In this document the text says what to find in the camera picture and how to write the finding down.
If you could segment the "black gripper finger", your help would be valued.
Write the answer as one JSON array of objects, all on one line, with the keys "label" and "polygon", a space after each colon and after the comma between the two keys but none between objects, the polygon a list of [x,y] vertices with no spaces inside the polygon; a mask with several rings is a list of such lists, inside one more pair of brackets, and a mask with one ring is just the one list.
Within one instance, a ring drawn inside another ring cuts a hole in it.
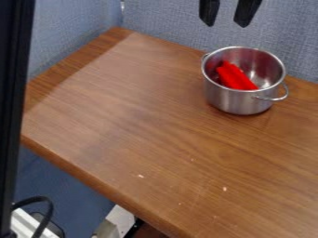
[{"label": "black gripper finger", "polygon": [[234,22],[240,27],[251,25],[261,4],[263,0],[238,0]]},{"label": "black gripper finger", "polygon": [[213,27],[216,24],[220,8],[221,0],[200,1],[200,18],[209,27]]}]

